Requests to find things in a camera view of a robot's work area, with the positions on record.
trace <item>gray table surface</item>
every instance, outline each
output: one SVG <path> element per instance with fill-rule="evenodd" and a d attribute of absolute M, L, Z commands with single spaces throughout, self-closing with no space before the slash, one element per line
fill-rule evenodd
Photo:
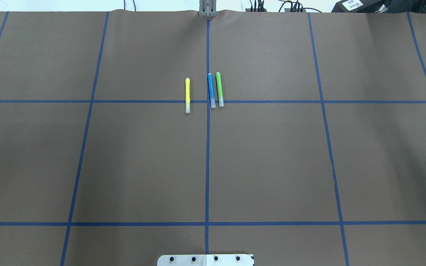
<path fill-rule="evenodd" d="M 197 16 L 0 13 L 0 266 L 426 265 L 426 15 Z"/>

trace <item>marker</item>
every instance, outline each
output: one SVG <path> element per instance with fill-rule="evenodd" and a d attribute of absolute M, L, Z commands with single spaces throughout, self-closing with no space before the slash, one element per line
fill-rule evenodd
<path fill-rule="evenodd" d="M 211 73 L 208 73 L 208 89 L 210 91 L 210 104 L 212 109 L 216 108 L 215 102 L 214 102 L 214 91 L 213 91 L 213 75 Z"/>
<path fill-rule="evenodd" d="M 185 113 L 190 113 L 190 78 L 185 79 Z"/>
<path fill-rule="evenodd" d="M 218 88 L 218 101 L 220 102 L 220 107 L 224 107 L 223 87 L 221 86 L 221 74 L 219 72 L 216 72 L 216 87 Z"/>

